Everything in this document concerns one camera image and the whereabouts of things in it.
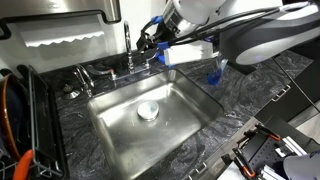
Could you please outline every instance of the wire rack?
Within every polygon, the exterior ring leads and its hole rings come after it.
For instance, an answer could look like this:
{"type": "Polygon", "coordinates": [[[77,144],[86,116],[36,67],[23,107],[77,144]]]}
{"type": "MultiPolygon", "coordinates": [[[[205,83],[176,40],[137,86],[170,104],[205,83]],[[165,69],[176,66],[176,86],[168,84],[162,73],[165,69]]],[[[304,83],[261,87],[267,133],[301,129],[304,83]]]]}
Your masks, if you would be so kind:
{"type": "MultiPolygon", "coordinates": [[[[29,66],[31,148],[29,179],[66,179],[62,135],[53,92],[29,66]]],[[[12,179],[18,162],[0,150],[0,179],[12,179]]]]}

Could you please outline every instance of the black cable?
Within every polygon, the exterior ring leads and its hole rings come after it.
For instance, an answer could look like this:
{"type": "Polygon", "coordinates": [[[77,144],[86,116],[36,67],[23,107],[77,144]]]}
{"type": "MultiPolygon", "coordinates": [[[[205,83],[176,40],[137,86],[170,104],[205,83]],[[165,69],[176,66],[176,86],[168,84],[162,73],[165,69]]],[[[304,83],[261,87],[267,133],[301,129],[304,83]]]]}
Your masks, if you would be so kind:
{"type": "Polygon", "coordinates": [[[216,27],[220,24],[223,24],[223,23],[226,23],[228,21],[231,21],[231,20],[234,20],[234,19],[238,19],[238,18],[241,18],[241,17],[245,17],[245,16],[249,16],[249,15],[252,15],[252,14],[258,14],[258,13],[263,13],[263,12],[268,12],[268,11],[272,11],[272,10],[275,10],[275,9],[278,9],[279,8],[263,8],[263,9],[256,9],[256,10],[252,10],[252,11],[248,11],[248,12],[243,12],[243,13],[239,13],[239,14],[235,14],[235,15],[232,15],[232,16],[229,16],[229,17],[226,17],[224,19],[221,19],[219,21],[216,21],[214,23],[211,23],[210,25],[207,25],[201,29],[198,29],[192,33],[189,33],[187,35],[184,35],[182,37],[179,37],[177,39],[174,39],[174,40],[171,40],[169,41],[169,44],[170,43],[175,43],[175,42],[178,42],[178,41],[181,41],[181,40],[184,40],[184,39],[187,39],[187,38],[190,38],[192,36],[195,36],[201,32],[204,32],[204,31],[207,31],[213,27],[216,27]]]}
{"type": "MultiPolygon", "coordinates": [[[[279,9],[279,8],[263,8],[263,9],[257,9],[257,10],[252,10],[252,11],[248,11],[248,12],[243,12],[243,13],[239,13],[239,14],[236,14],[236,15],[232,15],[232,16],[226,17],[226,18],[224,18],[224,19],[221,19],[221,20],[219,20],[219,21],[216,21],[216,22],[214,22],[214,23],[211,23],[210,25],[207,25],[207,26],[205,26],[205,27],[203,27],[203,28],[201,28],[201,29],[199,29],[199,30],[197,30],[197,31],[194,31],[194,32],[192,32],[192,33],[189,33],[189,34],[187,34],[187,35],[184,35],[184,36],[182,36],[182,37],[180,37],[180,38],[176,38],[176,39],[173,39],[173,40],[171,40],[171,41],[168,41],[168,44],[171,45],[171,44],[174,44],[175,42],[178,42],[178,41],[181,41],[181,40],[190,38],[190,37],[192,37],[192,36],[194,36],[194,35],[197,35],[197,34],[199,34],[199,33],[201,33],[201,32],[207,31],[207,30],[209,30],[209,29],[211,29],[211,28],[213,28],[213,27],[216,27],[216,26],[218,26],[218,25],[220,25],[220,24],[226,23],[226,22],[231,21],[231,20],[234,20],[234,19],[238,19],[238,18],[241,18],[241,17],[244,17],[244,16],[249,16],[249,15],[252,15],[252,14],[257,14],[257,13],[262,13],[262,12],[266,12],[266,11],[271,11],[271,10],[275,10],[275,9],[279,9]]],[[[156,46],[156,45],[157,45],[156,43],[153,43],[153,42],[147,40],[146,37],[145,37],[145,31],[146,31],[149,27],[151,27],[152,25],[153,25],[153,23],[152,23],[152,21],[150,21],[149,23],[147,23],[147,24],[143,27],[143,29],[141,30],[141,39],[142,39],[145,43],[147,43],[148,45],[156,46]]]]}
{"type": "Polygon", "coordinates": [[[198,40],[202,40],[202,39],[204,39],[204,38],[206,38],[206,37],[215,35],[215,34],[217,34],[217,33],[221,33],[221,32],[223,32],[223,31],[229,30],[229,29],[231,29],[231,28],[234,28],[234,27],[237,27],[237,26],[240,26],[240,25],[243,25],[243,24],[252,22],[252,21],[257,20],[257,19],[261,19],[261,18],[263,18],[263,17],[265,17],[265,16],[270,16],[270,15],[272,15],[272,14],[278,13],[279,11],[280,11],[279,8],[278,8],[278,9],[274,9],[274,10],[269,11],[269,12],[266,12],[266,13],[264,13],[264,14],[261,14],[261,15],[258,15],[258,16],[255,16],[255,17],[252,17],[252,18],[249,18],[249,19],[245,19],[245,20],[243,20],[243,21],[241,21],[241,22],[238,22],[238,23],[236,22],[236,23],[230,24],[230,25],[228,25],[228,26],[226,26],[226,27],[224,27],[224,28],[216,29],[216,30],[213,31],[213,32],[203,33],[203,35],[200,35],[200,36],[198,36],[198,37],[196,37],[196,38],[194,38],[194,39],[190,39],[190,40],[187,40],[187,41],[182,41],[182,42],[178,42],[178,43],[174,43],[174,44],[170,44],[170,43],[169,43],[169,45],[170,45],[170,46],[183,45],[183,44],[188,44],[188,43],[195,42],[195,41],[198,41],[198,40]]]}
{"type": "Polygon", "coordinates": [[[294,81],[294,79],[282,68],[282,66],[277,62],[277,60],[272,57],[273,61],[279,66],[279,68],[286,74],[286,76],[290,79],[290,81],[297,86],[297,88],[301,91],[301,93],[307,98],[307,100],[311,103],[311,105],[320,113],[320,109],[311,101],[311,99],[307,96],[307,94],[300,88],[300,86],[294,81]]]}

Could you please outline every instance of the black granite countertop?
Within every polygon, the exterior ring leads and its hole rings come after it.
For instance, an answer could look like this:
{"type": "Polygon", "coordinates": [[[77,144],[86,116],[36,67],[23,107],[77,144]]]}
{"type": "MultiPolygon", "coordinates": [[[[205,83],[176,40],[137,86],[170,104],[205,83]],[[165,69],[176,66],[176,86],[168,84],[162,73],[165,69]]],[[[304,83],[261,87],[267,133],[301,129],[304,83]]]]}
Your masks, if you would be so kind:
{"type": "MultiPolygon", "coordinates": [[[[301,73],[311,60],[286,51],[277,58],[278,62],[293,77],[301,73]]],[[[90,62],[95,67],[126,64],[124,54],[90,62]]],[[[245,76],[227,66],[218,85],[209,85],[206,74],[212,71],[214,60],[177,65],[204,91],[220,102],[225,112],[214,122],[187,139],[163,160],[144,172],[138,179],[183,179],[187,174],[206,161],[223,143],[254,116],[289,80],[277,65],[269,60],[254,65],[257,70],[245,76]]],[[[88,96],[82,93],[72,100],[62,98],[65,83],[79,87],[72,74],[74,67],[67,67],[42,74],[45,81],[56,92],[56,102],[60,116],[70,179],[113,179],[103,155],[98,137],[89,118],[86,105],[88,96]]],[[[112,82],[107,76],[93,77],[94,94],[112,91],[140,79],[167,70],[159,62],[152,60],[150,70],[112,82]]]]}

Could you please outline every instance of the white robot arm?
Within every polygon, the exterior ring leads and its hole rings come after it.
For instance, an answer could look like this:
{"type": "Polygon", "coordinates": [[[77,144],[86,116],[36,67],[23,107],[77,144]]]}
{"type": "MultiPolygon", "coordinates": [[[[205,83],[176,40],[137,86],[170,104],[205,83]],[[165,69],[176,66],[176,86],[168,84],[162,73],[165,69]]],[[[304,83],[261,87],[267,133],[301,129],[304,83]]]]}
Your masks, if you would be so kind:
{"type": "Polygon", "coordinates": [[[214,36],[226,59],[250,65],[320,35],[319,6],[309,1],[283,5],[282,0],[169,0],[162,17],[154,35],[144,33],[152,22],[141,31],[138,50],[214,36]]]}

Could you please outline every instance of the faucet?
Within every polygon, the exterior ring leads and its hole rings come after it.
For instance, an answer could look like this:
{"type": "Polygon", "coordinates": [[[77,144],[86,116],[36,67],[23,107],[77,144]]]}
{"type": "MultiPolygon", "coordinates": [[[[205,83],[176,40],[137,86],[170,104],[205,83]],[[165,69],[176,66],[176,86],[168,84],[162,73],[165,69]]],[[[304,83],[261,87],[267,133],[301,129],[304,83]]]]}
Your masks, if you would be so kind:
{"type": "Polygon", "coordinates": [[[130,31],[129,31],[129,24],[128,21],[124,22],[124,36],[126,41],[126,48],[128,54],[128,69],[130,74],[134,73],[134,64],[132,62],[132,50],[131,50],[131,39],[130,39],[130,31]]]}
{"type": "Polygon", "coordinates": [[[73,74],[78,78],[78,80],[80,81],[81,85],[82,85],[82,88],[85,92],[87,92],[88,96],[91,97],[92,96],[92,91],[90,89],[90,86],[91,87],[94,87],[94,83],[91,79],[91,77],[89,76],[87,70],[81,66],[80,64],[76,64],[76,69],[73,70],[73,74]],[[89,83],[87,83],[84,78],[83,78],[83,75],[84,74],[88,80],[89,83]]]}

